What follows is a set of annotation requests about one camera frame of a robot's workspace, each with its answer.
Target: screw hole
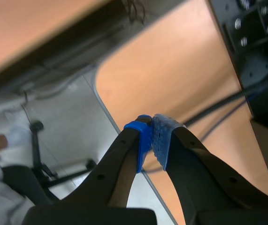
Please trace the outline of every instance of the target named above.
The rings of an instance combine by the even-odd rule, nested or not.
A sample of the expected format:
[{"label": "screw hole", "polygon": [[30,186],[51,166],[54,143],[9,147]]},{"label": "screw hole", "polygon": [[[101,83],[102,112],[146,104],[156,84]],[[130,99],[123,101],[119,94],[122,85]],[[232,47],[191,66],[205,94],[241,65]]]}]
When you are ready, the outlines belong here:
[{"label": "screw hole", "polygon": [[236,184],[237,183],[237,179],[234,178],[234,177],[229,177],[229,181],[233,184]]},{"label": "screw hole", "polygon": [[100,174],[100,175],[97,176],[97,179],[98,180],[104,180],[105,179],[105,175]]}]

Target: black machine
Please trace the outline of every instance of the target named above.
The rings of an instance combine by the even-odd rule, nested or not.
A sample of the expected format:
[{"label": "black machine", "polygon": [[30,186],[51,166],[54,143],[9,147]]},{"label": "black machine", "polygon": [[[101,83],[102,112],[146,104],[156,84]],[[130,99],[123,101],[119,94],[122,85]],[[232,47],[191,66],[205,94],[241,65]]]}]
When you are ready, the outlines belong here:
[{"label": "black machine", "polygon": [[[268,0],[209,2],[242,88],[268,79]],[[268,167],[268,90],[247,100]]]}]

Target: gray floor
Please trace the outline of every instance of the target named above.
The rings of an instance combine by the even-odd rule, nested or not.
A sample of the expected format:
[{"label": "gray floor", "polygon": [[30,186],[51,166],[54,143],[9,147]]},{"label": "gray floor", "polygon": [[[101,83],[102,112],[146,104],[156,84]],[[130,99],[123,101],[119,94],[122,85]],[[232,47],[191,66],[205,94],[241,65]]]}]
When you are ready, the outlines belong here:
[{"label": "gray floor", "polygon": [[[86,78],[79,77],[60,95],[33,101],[26,106],[30,118],[42,121],[45,126],[39,135],[42,160],[60,174],[83,168],[87,158],[99,162],[117,136],[91,89],[91,80],[92,75],[86,74]],[[0,115],[0,133],[8,129],[5,116]],[[0,155],[3,165],[32,165],[30,146],[5,150]],[[52,191],[62,198],[84,179],[85,176],[74,179],[54,187]],[[158,224],[173,224],[142,174],[134,180],[128,207],[153,209]]]}]

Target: wire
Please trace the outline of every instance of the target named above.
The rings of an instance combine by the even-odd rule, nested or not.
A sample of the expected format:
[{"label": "wire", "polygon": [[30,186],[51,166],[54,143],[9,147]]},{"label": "wire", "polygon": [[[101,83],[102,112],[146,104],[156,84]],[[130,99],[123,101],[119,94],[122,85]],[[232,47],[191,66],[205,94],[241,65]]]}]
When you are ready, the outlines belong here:
[{"label": "wire", "polygon": [[254,85],[251,85],[241,91],[238,91],[222,100],[220,100],[217,103],[214,103],[213,105],[211,105],[210,107],[204,109],[203,111],[199,112],[197,115],[193,116],[192,118],[190,118],[189,120],[187,120],[186,122],[184,122],[184,124],[189,127],[192,124],[194,124],[195,122],[199,121],[200,119],[204,118],[205,116],[209,115],[210,113],[214,112],[215,110],[225,106],[228,103],[231,103],[241,97],[247,97],[251,94],[254,94],[256,92],[260,92],[264,89],[268,88],[268,79],[256,83]]},{"label": "wire", "polygon": [[[139,0],[127,0],[127,6],[130,22],[139,21],[144,26],[146,21],[146,9],[143,3]],[[137,6],[140,6],[142,9],[142,17],[138,15]]]},{"label": "wire", "polygon": [[30,119],[30,116],[29,116],[29,114],[28,114],[28,112],[27,112],[25,106],[24,106],[24,105],[21,105],[21,107],[22,107],[23,110],[25,111],[26,117],[27,117],[27,119],[29,120],[29,122],[30,122],[30,124],[31,124],[31,119]]},{"label": "wire", "polygon": [[[225,114],[223,117],[221,117],[199,140],[201,142],[204,142],[208,136],[217,129],[227,118],[229,118],[234,112],[236,112],[240,107],[242,107],[245,103],[247,103],[246,100],[239,103],[237,106],[235,106],[231,111],[229,111],[227,114]],[[157,173],[162,171],[163,168],[160,166],[153,170],[142,170],[143,173]]]}]

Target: desk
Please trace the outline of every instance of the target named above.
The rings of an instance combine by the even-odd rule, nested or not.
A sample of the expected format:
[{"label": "desk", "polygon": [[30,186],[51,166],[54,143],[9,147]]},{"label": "desk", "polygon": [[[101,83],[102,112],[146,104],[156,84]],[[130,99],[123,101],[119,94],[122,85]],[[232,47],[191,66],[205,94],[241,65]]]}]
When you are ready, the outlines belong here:
[{"label": "desk", "polygon": [[108,0],[0,0],[0,70]]},{"label": "desk", "polygon": [[[223,40],[205,0],[190,0],[111,55],[99,68],[96,90],[120,129],[140,114],[166,114],[184,121],[240,89]],[[207,116],[190,130],[198,137],[239,101]],[[253,185],[268,194],[268,171],[251,128],[248,106],[240,108],[204,142]],[[145,169],[157,166],[149,155]],[[165,172],[149,175],[179,224],[183,213]]]}]

